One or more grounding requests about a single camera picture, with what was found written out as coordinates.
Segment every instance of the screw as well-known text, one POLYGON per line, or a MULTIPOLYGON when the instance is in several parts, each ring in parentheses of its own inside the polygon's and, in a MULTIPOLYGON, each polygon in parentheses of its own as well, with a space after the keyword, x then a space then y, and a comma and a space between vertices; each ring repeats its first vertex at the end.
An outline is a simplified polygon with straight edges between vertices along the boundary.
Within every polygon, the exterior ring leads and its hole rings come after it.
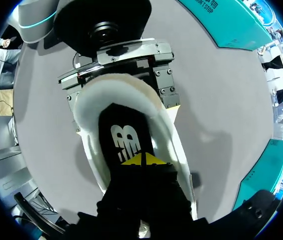
POLYGON ((262 210, 261 209, 257 209, 255 212, 256 218, 260 219, 263 216, 262 210))

